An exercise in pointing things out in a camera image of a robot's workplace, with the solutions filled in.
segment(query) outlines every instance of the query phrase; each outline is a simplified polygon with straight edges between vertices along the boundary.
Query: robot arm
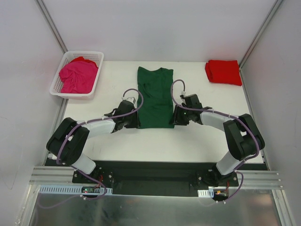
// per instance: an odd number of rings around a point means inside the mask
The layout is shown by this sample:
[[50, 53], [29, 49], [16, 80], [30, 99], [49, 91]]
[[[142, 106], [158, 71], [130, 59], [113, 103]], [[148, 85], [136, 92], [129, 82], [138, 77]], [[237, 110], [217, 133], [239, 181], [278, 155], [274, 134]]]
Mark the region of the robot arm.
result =
[[[88, 158], [82, 153], [86, 140], [92, 137], [99, 136], [106, 133], [114, 133], [118, 130], [125, 128], [138, 128], [140, 126], [137, 112], [124, 117], [115, 116], [130, 113], [135, 109], [135, 98], [130, 97], [123, 100], [118, 108], [113, 109], [112, 112], [105, 114], [106, 117], [113, 117], [113, 119], [106, 119], [102, 121], [95, 121], [93, 123], [79, 126], [69, 137], [66, 145], [63, 148], [60, 159], [63, 164], [67, 166], [73, 166], [86, 174], [93, 174], [96, 167], [94, 161]], [[46, 148], [55, 156], [58, 156], [58, 152], [69, 132], [79, 122], [66, 118], [62, 121], [59, 127], [56, 129], [52, 137], [47, 142]]]
[[[182, 106], [193, 109], [211, 109], [202, 107], [196, 94], [180, 96], [183, 100]], [[250, 129], [255, 136], [260, 150], [264, 148], [264, 140], [249, 114], [243, 114], [238, 118]], [[212, 112], [200, 112], [185, 110], [176, 105], [171, 123], [175, 125], [188, 125], [189, 121], [201, 125], [212, 126], [225, 132], [229, 151], [214, 165], [212, 171], [202, 177], [202, 181], [210, 186], [218, 186], [219, 181], [230, 177], [233, 171], [238, 168], [245, 158], [256, 154], [256, 144], [245, 128], [235, 119], [225, 117]]]

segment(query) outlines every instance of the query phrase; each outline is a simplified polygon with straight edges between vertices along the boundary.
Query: green cloth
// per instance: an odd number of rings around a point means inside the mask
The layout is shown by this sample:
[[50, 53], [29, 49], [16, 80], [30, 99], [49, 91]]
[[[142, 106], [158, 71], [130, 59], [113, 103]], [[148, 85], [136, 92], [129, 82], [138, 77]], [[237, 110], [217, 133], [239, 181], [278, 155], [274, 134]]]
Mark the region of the green cloth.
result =
[[142, 93], [144, 103], [139, 110], [140, 129], [174, 128], [169, 122], [174, 113], [170, 87], [173, 83], [173, 70], [160, 68], [148, 71], [138, 68], [138, 90]]

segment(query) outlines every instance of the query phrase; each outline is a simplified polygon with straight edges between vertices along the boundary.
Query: pink garment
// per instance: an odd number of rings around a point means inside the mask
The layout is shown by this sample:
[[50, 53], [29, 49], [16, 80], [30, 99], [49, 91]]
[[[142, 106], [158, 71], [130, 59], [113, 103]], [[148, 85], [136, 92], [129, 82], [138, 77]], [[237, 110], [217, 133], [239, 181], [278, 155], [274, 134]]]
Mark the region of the pink garment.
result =
[[64, 83], [61, 93], [89, 93], [92, 91], [98, 68], [84, 61], [70, 62], [59, 72]]

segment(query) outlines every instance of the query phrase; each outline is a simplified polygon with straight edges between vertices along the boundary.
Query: red cloth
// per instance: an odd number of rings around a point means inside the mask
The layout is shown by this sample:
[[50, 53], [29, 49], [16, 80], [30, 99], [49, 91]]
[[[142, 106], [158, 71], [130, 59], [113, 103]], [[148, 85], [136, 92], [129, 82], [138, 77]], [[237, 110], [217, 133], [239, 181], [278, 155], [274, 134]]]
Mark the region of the red cloth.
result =
[[61, 93], [90, 93], [97, 71], [96, 63], [82, 56], [72, 60], [59, 72], [63, 82]]
[[210, 82], [242, 85], [237, 60], [209, 60], [205, 70]]

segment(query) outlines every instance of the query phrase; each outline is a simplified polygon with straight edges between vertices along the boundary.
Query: white wall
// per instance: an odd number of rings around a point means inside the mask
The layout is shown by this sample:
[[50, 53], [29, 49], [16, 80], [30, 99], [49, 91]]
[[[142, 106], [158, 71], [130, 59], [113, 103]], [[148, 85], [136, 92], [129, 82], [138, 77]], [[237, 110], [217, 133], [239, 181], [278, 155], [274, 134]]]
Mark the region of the white wall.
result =
[[0, 1], [0, 226], [15, 225], [60, 99], [49, 86], [62, 52], [33, 0]]
[[243, 68], [268, 163], [301, 225], [301, 1], [286, 0]]
[[240, 61], [275, 0], [44, 0], [68, 50], [105, 60]]

